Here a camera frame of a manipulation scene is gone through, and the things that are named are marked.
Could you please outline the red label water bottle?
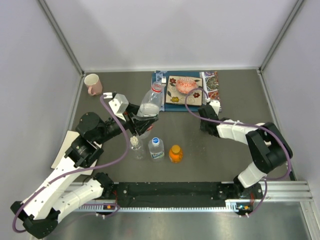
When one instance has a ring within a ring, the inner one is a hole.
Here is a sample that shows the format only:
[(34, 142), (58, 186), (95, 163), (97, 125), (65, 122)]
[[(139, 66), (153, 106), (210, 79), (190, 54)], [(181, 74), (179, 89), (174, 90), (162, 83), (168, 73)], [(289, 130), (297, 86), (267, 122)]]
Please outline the red label water bottle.
[(151, 85), (151, 89), (144, 96), (137, 116), (138, 117), (153, 117), (156, 116), (161, 109), (162, 105), (162, 84), (155, 81)]

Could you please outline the orange juice bottle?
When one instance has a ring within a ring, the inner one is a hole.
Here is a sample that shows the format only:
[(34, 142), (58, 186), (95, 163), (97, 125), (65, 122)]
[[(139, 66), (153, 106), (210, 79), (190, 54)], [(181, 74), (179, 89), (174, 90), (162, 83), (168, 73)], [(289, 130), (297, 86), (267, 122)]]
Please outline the orange juice bottle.
[(173, 145), (169, 150), (169, 158), (172, 163), (180, 163), (183, 158), (183, 150), (177, 144)]

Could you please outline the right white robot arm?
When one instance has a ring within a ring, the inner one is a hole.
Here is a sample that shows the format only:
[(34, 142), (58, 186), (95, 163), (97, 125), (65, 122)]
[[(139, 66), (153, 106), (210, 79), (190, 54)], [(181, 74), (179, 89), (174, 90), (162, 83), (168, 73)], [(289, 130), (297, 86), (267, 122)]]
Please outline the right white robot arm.
[(233, 192), (239, 198), (249, 195), (255, 184), (293, 157), (292, 149), (272, 122), (249, 125), (229, 118), (219, 119), (211, 104), (200, 107), (198, 113), (201, 131), (249, 148), (252, 163), (233, 180)]

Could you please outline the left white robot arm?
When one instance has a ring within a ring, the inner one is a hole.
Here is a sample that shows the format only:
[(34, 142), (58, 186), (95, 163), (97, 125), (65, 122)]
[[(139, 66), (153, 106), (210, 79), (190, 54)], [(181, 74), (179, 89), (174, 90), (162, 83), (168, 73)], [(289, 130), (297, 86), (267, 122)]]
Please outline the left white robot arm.
[(114, 182), (103, 172), (68, 194), (65, 190), (83, 172), (99, 169), (93, 164), (104, 152), (102, 144), (120, 134), (128, 141), (127, 130), (140, 136), (159, 119), (157, 113), (141, 115), (139, 106), (131, 103), (122, 107), (122, 118), (109, 107), (107, 111), (111, 114), (107, 121), (94, 112), (85, 113), (76, 127), (78, 137), (71, 142), (53, 172), (28, 198), (11, 205), (14, 219), (22, 221), (24, 232), (43, 239), (75, 209), (100, 197), (109, 198)]

